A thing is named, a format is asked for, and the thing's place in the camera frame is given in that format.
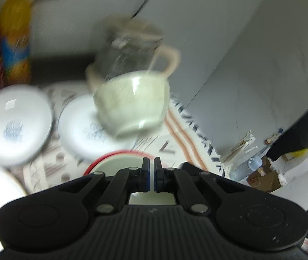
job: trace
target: metal screw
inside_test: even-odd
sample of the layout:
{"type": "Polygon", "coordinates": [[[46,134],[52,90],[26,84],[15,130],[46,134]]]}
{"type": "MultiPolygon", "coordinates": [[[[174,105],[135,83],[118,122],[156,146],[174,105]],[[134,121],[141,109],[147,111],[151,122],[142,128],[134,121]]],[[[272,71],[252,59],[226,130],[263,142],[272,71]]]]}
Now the metal screw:
{"type": "Polygon", "coordinates": [[[114,207],[110,204],[100,204],[96,210],[100,213],[110,213],[112,212],[114,207]]]}
{"type": "Polygon", "coordinates": [[[105,174],[105,173],[102,172],[102,171],[95,171],[95,172],[93,172],[93,174],[94,174],[94,175],[103,175],[103,174],[105,174]]]}
{"type": "Polygon", "coordinates": [[[195,213],[205,213],[208,210],[208,206],[205,204],[197,203],[191,207],[195,213]]]}

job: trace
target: bottle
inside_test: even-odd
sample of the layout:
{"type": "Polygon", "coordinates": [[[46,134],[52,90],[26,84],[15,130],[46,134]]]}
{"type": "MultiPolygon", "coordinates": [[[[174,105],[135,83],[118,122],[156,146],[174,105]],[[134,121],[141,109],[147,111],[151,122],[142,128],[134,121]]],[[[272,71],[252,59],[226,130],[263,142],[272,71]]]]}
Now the bottle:
{"type": "Polygon", "coordinates": [[[0,13],[0,48],[8,84],[30,83],[31,2],[7,0],[0,13]]]}

